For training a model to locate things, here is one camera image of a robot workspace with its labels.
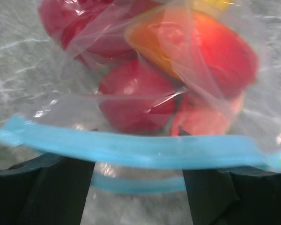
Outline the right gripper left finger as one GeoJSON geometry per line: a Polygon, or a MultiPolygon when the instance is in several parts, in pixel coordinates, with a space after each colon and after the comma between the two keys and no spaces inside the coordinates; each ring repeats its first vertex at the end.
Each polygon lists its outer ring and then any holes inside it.
{"type": "Polygon", "coordinates": [[[44,154],[0,170],[0,225],[79,225],[94,167],[44,154]]]}

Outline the red fake pepper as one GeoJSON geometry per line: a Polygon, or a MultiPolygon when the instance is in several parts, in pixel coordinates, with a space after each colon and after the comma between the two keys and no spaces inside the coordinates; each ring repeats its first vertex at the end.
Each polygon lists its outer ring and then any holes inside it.
{"type": "Polygon", "coordinates": [[[99,108],[120,133],[153,133],[174,112],[174,85],[146,61],[127,60],[101,78],[98,90],[106,96],[99,108]]]}

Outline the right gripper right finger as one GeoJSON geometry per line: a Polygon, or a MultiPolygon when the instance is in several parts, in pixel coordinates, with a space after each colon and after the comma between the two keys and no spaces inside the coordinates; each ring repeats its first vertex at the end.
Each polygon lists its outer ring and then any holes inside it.
{"type": "Polygon", "coordinates": [[[281,225],[281,173],[184,170],[195,225],[281,225]]]}

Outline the fake watermelon slice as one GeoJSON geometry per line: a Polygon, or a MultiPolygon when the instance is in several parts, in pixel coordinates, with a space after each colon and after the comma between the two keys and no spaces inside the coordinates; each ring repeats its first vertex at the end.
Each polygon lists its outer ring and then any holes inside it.
{"type": "Polygon", "coordinates": [[[227,104],[233,111],[233,116],[227,116],[218,107],[212,107],[195,93],[183,93],[171,125],[170,135],[178,136],[182,131],[191,135],[227,134],[235,117],[242,111],[244,99],[244,91],[238,96],[228,98],[227,104]]]}

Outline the clear zip top bag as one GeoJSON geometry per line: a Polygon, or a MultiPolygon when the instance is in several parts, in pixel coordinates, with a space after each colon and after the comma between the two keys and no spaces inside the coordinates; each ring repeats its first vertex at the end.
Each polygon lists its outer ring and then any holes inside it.
{"type": "Polygon", "coordinates": [[[37,0],[71,94],[25,105],[0,144],[166,171],[281,175],[281,97],[247,0],[37,0]]]}

